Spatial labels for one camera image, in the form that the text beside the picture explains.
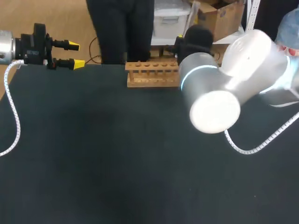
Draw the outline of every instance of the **wooden floor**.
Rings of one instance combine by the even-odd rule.
[[[80,51],[53,48],[56,58],[89,60],[88,47],[96,36],[85,0],[0,0],[0,29],[10,30],[14,37],[33,33],[35,22],[46,24],[53,39],[70,40],[81,45]],[[95,41],[92,55],[99,53]],[[0,65],[0,98],[4,93],[3,74],[6,65]]]

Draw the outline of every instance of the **white plastic bin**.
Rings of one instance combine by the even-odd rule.
[[[171,39],[184,33],[191,7],[184,2],[183,8],[156,9],[154,37]]]

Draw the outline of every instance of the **wooden test tube rack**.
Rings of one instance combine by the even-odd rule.
[[[179,87],[177,62],[126,63],[128,87]]]

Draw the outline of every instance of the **cable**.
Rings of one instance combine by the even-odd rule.
[[[93,61],[93,62],[96,63],[96,64],[101,64],[101,63],[96,62],[96,61],[94,60],[94,58],[99,57],[100,55],[97,55],[97,56],[95,56],[95,57],[92,57],[91,47],[92,47],[92,43],[93,43],[96,39],[97,39],[97,37],[95,37],[95,38],[90,42],[90,44],[89,44],[89,56],[90,56],[90,59],[89,59],[85,64],[89,63],[90,61]]]
[[[276,139],[283,131],[285,131],[291,124],[293,124],[297,119],[299,118],[299,112],[293,116],[291,119],[289,119],[284,125],[282,125],[273,135],[271,135],[266,141],[264,141],[260,146],[251,149],[249,151],[245,151],[240,149],[231,139],[229,136],[228,130],[224,132],[229,144],[236,150],[237,152],[244,154],[244,155],[251,155],[255,154],[259,151],[261,151],[263,148],[265,148],[270,142],[272,142],[274,139]]]
[[[16,125],[17,125],[17,135],[15,137],[15,140],[14,140],[13,144],[7,150],[5,150],[2,153],[0,153],[0,156],[4,156],[7,153],[9,153],[11,150],[14,149],[14,147],[17,145],[17,143],[18,143],[18,141],[20,139],[20,134],[21,134],[21,125],[20,125],[19,116],[18,116],[17,110],[16,110],[16,108],[14,106],[13,99],[12,99],[12,97],[10,95],[9,86],[8,86],[8,80],[7,80],[7,77],[8,77],[8,74],[9,74],[9,71],[11,70],[11,68],[14,67],[15,65],[18,65],[18,64],[22,65],[22,64],[24,64],[24,61],[23,60],[18,60],[18,61],[12,62],[7,67],[7,69],[5,70],[5,73],[4,73],[4,87],[5,87],[5,91],[6,91],[6,94],[7,94],[7,97],[8,97],[10,106],[11,106],[11,109],[13,110],[13,113],[14,113],[14,118],[15,118],[15,122],[16,122]]]
[[[91,60],[93,60],[94,58],[96,58],[96,57],[98,57],[98,56],[99,56],[99,55],[92,57],[92,58],[89,59],[87,62],[85,62],[85,64],[89,63]]]

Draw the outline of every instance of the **cardboard box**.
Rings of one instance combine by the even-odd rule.
[[[213,6],[201,3],[195,24],[209,29],[214,35],[214,41],[218,41],[238,31],[243,11],[243,0],[232,4],[220,2]]]

